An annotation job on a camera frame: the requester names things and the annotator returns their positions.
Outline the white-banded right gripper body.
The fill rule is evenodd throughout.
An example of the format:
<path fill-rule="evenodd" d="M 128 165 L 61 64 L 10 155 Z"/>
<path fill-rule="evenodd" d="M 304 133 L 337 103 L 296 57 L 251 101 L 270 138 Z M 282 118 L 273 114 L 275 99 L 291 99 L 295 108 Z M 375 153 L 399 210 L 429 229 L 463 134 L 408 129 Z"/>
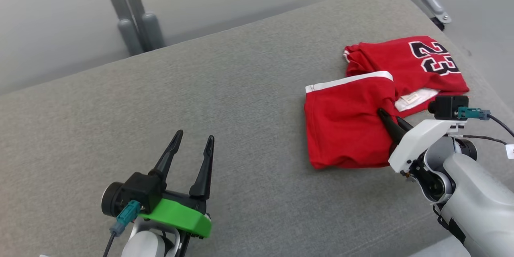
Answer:
<path fill-rule="evenodd" d="M 410 169 L 408 161 L 416 160 L 432 144 L 445 134 L 458 131 L 458 121 L 424 120 L 409 130 L 389 157 L 390 167 L 396 172 L 404 173 Z"/>

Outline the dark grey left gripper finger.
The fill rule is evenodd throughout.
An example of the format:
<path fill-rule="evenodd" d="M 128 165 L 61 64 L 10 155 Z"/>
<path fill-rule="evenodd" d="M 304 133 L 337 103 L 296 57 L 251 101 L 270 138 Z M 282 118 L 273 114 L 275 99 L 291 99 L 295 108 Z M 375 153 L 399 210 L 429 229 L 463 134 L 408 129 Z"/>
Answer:
<path fill-rule="evenodd" d="M 176 131 L 154 168 L 149 171 L 149 176 L 157 176 L 162 183 L 166 183 L 169 168 L 171 167 L 175 154 L 178 152 L 183 135 L 183 130 Z"/>
<path fill-rule="evenodd" d="M 195 183 L 189 190 L 190 197 L 196 200 L 208 200 L 210 198 L 214 144 L 215 138 L 213 135 L 210 135 L 203 151 L 204 160 L 202 161 L 200 171 Z"/>

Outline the grey partition post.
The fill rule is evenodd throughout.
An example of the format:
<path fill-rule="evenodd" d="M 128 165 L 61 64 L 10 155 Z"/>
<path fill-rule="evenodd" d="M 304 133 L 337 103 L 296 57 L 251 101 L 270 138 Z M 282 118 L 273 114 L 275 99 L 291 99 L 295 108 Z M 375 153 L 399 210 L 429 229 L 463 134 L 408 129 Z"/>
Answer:
<path fill-rule="evenodd" d="M 144 52 L 139 40 L 136 24 L 126 0 L 111 0 L 114 11 L 118 17 L 117 28 L 131 56 Z"/>
<path fill-rule="evenodd" d="M 135 25 L 139 44 L 143 51 L 148 52 L 165 47 L 165 41 L 157 16 L 149 12 L 143 0 L 124 0 Z"/>

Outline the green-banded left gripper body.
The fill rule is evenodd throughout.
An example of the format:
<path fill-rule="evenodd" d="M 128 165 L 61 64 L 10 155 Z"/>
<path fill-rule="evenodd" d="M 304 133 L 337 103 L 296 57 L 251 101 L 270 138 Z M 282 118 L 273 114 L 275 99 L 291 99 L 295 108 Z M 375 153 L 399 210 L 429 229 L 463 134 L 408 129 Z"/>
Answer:
<path fill-rule="evenodd" d="M 165 192 L 152 213 L 139 215 L 139 257 L 185 257 L 192 238 L 211 232 L 207 200 Z"/>

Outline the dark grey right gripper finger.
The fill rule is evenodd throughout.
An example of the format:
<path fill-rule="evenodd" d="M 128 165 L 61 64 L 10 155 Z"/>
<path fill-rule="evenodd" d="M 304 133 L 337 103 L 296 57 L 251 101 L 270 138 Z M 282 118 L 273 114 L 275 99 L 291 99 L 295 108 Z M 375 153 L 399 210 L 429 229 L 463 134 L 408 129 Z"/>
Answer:
<path fill-rule="evenodd" d="M 404 132 L 410 131 L 413 129 L 413 125 L 411 125 L 409 122 L 401 118 L 400 116 L 396 116 L 398 131 L 402 130 Z"/>
<path fill-rule="evenodd" d="M 380 108 L 377 110 L 377 114 L 384 124 L 384 127 L 387 130 L 387 133 L 391 137 L 391 140 L 394 145 L 398 145 L 400 141 L 402 140 L 403 136 L 406 134 L 406 132 L 400 130 L 398 131 L 396 116 L 393 116 L 389 114 L 386 110 Z"/>

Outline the red jersey with black number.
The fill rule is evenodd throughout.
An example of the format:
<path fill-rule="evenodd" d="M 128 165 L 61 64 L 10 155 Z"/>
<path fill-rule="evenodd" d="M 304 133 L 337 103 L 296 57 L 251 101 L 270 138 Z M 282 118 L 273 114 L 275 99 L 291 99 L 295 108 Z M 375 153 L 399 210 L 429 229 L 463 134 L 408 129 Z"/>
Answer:
<path fill-rule="evenodd" d="M 439 90 L 438 95 L 463 95 L 469 92 L 450 52 L 429 36 L 411 36 L 382 43 L 358 43 L 343 50 L 347 76 L 387 71 L 393 77 L 396 102 L 401 96 L 422 88 Z M 428 108 L 430 98 L 419 107 L 398 112 L 411 116 Z"/>

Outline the red shorts with elastic waistband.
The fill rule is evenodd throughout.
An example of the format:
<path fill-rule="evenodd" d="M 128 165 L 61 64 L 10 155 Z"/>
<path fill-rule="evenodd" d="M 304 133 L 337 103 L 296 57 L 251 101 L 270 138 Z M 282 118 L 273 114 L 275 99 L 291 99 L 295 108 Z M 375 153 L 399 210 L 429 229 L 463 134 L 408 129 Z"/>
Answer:
<path fill-rule="evenodd" d="M 396 114 L 393 76 L 377 71 L 305 88 L 310 164 L 315 169 L 389 165 L 391 137 L 377 114 Z"/>

